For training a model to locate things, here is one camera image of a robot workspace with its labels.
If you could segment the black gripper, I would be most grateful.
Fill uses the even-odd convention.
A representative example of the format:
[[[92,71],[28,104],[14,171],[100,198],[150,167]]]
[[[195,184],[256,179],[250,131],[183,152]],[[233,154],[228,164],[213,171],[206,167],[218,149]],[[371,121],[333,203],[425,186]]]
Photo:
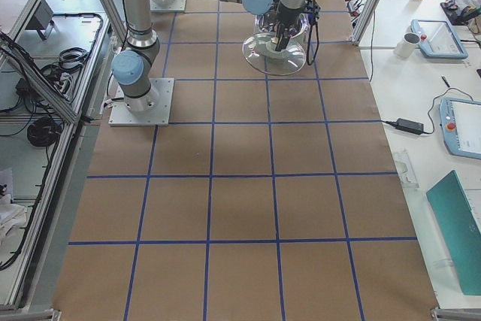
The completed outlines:
[[[300,8],[292,9],[279,3],[277,6],[277,23],[274,27],[274,35],[271,41],[276,45],[276,51],[280,52],[285,50],[289,44],[291,38],[294,38],[297,34],[297,28],[295,26],[298,21]]]

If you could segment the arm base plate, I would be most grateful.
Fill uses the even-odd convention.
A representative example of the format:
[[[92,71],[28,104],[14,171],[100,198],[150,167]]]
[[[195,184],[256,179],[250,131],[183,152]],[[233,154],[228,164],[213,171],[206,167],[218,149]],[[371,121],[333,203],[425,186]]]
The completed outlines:
[[[110,112],[110,126],[167,126],[171,113],[174,78],[150,78],[150,91],[141,98],[125,97],[116,90]]]
[[[157,13],[183,13],[186,0],[150,0],[150,10]]]

